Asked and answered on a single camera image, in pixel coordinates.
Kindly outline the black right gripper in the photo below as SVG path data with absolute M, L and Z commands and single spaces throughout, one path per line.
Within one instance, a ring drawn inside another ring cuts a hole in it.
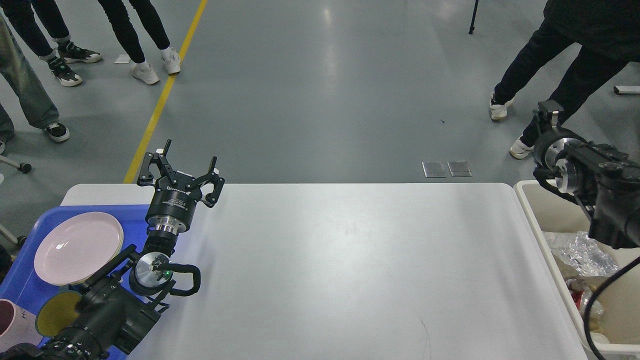
M 548 99 L 537 103 L 535 112 L 536 128 L 539 135 L 534 145 L 534 173 L 560 173 L 557 167 L 559 159 L 566 158 L 561 155 L 565 146 L 569 143 L 586 143 L 582 136 L 575 132 L 560 127 L 565 118 L 565 111 L 557 101 Z

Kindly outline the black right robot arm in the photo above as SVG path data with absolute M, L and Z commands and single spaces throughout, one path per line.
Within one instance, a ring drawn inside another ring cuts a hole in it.
M 596 144 L 560 125 L 555 100 L 534 111 L 533 176 L 556 196 L 578 205 L 589 219 L 589 237 L 612 249 L 640 245 L 639 164 L 613 145 Z

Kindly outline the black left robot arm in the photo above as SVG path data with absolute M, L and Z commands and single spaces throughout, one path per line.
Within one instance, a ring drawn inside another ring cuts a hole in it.
M 226 180 L 212 157 L 205 174 L 174 170 L 167 160 L 171 139 L 142 158 L 137 178 L 153 197 L 144 217 L 146 240 L 130 244 L 77 285 L 73 320 L 44 332 L 44 345 L 13 341 L 3 360 L 107 360 L 110 348 L 130 354 L 169 309 L 166 296 L 190 297 L 201 289 L 201 270 L 173 262 L 178 235 L 190 230 L 198 203 L 212 208 Z

